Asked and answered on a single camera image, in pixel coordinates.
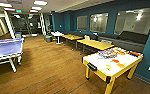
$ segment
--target blue wall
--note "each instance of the blue wall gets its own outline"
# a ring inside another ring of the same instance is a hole
[[[106,34],[113,34],[115,29],[117,13],[119,11],[134,10],[141,8],[150,8],[150,0],[115,0],[105,4],[100,4],[93,7],[76,10],[74,12],[71,12],[71,15],[70,13],[64,12],[64,17],[63,14],[60,14],[59,18],[55,20],[55,26],[57,29],[57,25],[58,23],[60,24],[60,20],[64,20],[63,22],[65,22],[64,25],[66,30],[78,32],[79,30],[76,29],[77,16],[87,16],[88,17],[87,30],[82,32],[92,34],[93,32],[90,31],[90,22],[89,22],[90,16],[92,14],[108,13]],[[139,63],[136,69],[136,74],[141,75],[150,80],[150,71],[148,71],[148,67],[150,66],[150,35],[144,48],[143,54],[144,58],[142,62]]]
[[[64,31],[65,30],[64,13],[52,12],[52,24],[54,32]]]

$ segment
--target yellow air hockey table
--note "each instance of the yellow air hockey table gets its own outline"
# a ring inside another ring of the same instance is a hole
[[[89,79],[89,73],[92,70],[107,83],[105,94],[110,94],[115,79],[129,69],[127,78],[131,79],[142,58],[143,54],[114,47],[85,56],[82,62],[87,67],[86,79]]]

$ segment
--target white ceiling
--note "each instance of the white ceiling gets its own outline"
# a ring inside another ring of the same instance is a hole
[[[0,3],[10,3],[13,8],[21,9],[22,13],[29,13],[31,7],[38,6],[34,5],[35,0],[0,0]],[[50,13],[51,11],[55,12],[64,12],[67,10],[78,10],[114,0],[43,0],[47,1],[46,6],[41,6],[42,10],[39,13]]]

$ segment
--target table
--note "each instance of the table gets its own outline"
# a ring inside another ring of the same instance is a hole
[[[52,34],[53,36],[55,36],[55,37],[58,37],[56,44],[62,44],[62,43],[59,41],[59,37],[62,36],[62,35],[64,35],[64,34],[62,34],[62,33],[60,33],[60,32],[51,32],[51,34]]]
[[[71,35],[71,34],[62,35],[62,37],[66,38],[66,44],[68,42],[68,39],[69,40],[78,40],[78,39],[82,39],[83,38],[83,37],[79,37],[79,36],[75,36],[75,35]]]
[[[82,40],[77,40],[77,42],[80,42],[82,44],[91,46],[93,48],[99,49],[99,50],[105,50],[107,48],[113,47],[114,45],[111,44],[107,44],[107,43],[103,43],[100,41],[96,41],[96,40],[87,40],[87,39],[82,39]]]
[[[130,69],[127,76],[131,79],[133,73],[142,60],[143,55],[135,57],[130,54],[117,55],[115,58],[104,59],[98,55],[98,53],[91,54],[83,57],[83,64],[87,67],[86,78],[89,79],[90,69],[98,75],[102,80],[107,83],[105,94],[110,94],[113,88],[115,79]],[[123,67],[119,67],[118,63],[124,64]]]
[[[13,71],[16,72],[12,59],[18,58],[18,62],[21,64],[23,41],[23,38],[0,40],[0,64],[10,62]]]

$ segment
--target doorway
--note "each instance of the doorway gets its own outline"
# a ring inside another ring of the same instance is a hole
[[[15,32],[21,32],[23,37],[42,35],[38,14],[11,14],[11,20]]]

